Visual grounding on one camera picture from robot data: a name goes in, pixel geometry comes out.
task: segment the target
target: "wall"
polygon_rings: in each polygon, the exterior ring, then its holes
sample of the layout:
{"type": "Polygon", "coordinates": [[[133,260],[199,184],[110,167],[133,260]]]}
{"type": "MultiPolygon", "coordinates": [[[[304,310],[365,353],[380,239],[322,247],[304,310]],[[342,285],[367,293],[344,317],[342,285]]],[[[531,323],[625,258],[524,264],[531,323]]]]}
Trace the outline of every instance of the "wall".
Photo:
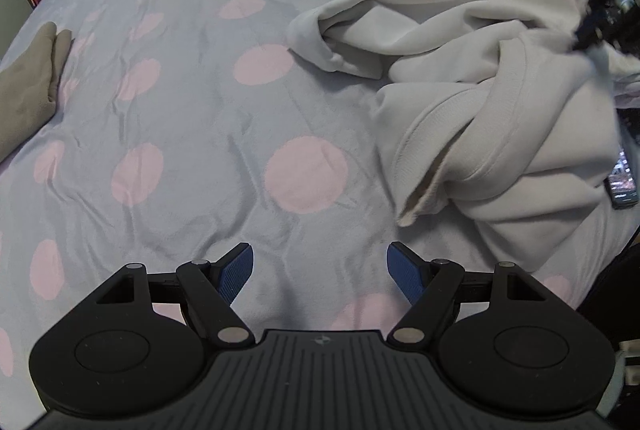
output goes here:
{"type": "Polygon", "coordinates": [[[0,59],[30,14],[27,0],[0,0],[0,59]]]}

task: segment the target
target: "polka dot bedsheet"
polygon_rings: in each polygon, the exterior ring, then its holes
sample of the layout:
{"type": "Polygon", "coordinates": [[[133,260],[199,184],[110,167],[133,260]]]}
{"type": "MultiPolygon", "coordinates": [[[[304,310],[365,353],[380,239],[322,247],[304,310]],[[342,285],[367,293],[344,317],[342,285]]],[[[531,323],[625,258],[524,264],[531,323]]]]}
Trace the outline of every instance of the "polka dot bedsheet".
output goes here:
{"type": "MultiPolygon", "coordinates": [[[[327,1],[37,7],[0,68],[45,21],[75,42],[58,112],[0,167],[4,430],[42,413],[28,372],[34,342],[125,263],[168,272],[251,243],[254,274],[234,308],[258,334],[388,331],[407,308],[385,269],[393,240],[492,268],[452,207],[394,225],[369,120],[386,82],[326,74],[284,45],[288,23],[327,1]]],[[[577,305],[639,222],[637,208],[603,203],[535,276],[577,305]]]]}

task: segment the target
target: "black fabric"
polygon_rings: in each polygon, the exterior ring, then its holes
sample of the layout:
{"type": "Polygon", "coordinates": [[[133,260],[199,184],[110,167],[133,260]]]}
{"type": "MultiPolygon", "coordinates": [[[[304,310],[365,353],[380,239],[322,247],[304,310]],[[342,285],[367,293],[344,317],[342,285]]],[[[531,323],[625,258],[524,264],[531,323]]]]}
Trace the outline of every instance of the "black fabric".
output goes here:
{"type": "MultiPolygon", "coordinates": [[[[628,245],[598,275],[578,312],[607,337],[615,350],[620,349],[620,342],[640,338],[640,244],[628,245]]],[[[620,430],[638,430],[640,386],[625,386],[607,419],[620,430]]]]}
{"type": "Polygon", "coordinates": [[[623,251],[598,275],[578,312],[616,350],[620,342],[640,338],[640,244],[623,251]]]}
{"type": "MultiPolygon", "coordinates": [[[[604,12],[606,13],[607,22],[609,22],[610,24],[614,24],[619,21],[619,19],[625,13],[613,1],[609,1],[604,5],[604,12]]],[[[624,50],[624,53],[635,56],[636,58],[640,58],[640,42],[635,42],[634,44],[629,45],[626,50],[624,50]]]]}
{"type": "Polygon", "coordinates": [[[635,143],[640,147],[640,108],[618,110],[618,116],[635,143]]]}

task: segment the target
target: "white hoodie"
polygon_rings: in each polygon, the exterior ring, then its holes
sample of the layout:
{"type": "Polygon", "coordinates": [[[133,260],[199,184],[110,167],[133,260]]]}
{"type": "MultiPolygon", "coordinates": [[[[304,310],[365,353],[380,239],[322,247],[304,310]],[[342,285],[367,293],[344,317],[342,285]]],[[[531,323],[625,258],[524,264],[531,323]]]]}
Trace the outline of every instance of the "white hoodie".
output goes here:
{"type": "Polygon", "coordinates": [[[534,271],[618,159],[607,55],[571,52],[587,0],[334,0],[289,26],[326,71],[394,82],[372,112],[399,225],[448,201],[534,271]]]}

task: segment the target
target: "gray bedsheet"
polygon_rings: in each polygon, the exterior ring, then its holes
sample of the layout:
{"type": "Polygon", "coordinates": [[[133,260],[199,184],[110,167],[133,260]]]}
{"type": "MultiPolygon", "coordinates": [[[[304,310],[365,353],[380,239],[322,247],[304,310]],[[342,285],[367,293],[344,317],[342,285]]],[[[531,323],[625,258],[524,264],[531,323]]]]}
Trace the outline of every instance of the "gray bedsheet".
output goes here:
{"type": "MultiPolygon", "coordinates": [[[[491,269],[452,207],[394,225],[369,120],[385,81],[326,74],[284,47],[288,23],[328,1],[35,10],[0,68],[47,20],[76,39],[57,114],[0,169],[2,428],[42,412],[28,373],[35,340],[128,262],[167,272],[250,242],[254,274],[234,308],[258,333],[388,331],[407,307],[385,269],[393,240],[491,269]]],[[[603,203],[536,277],[576,305],[639,217],[603,203]]]]}

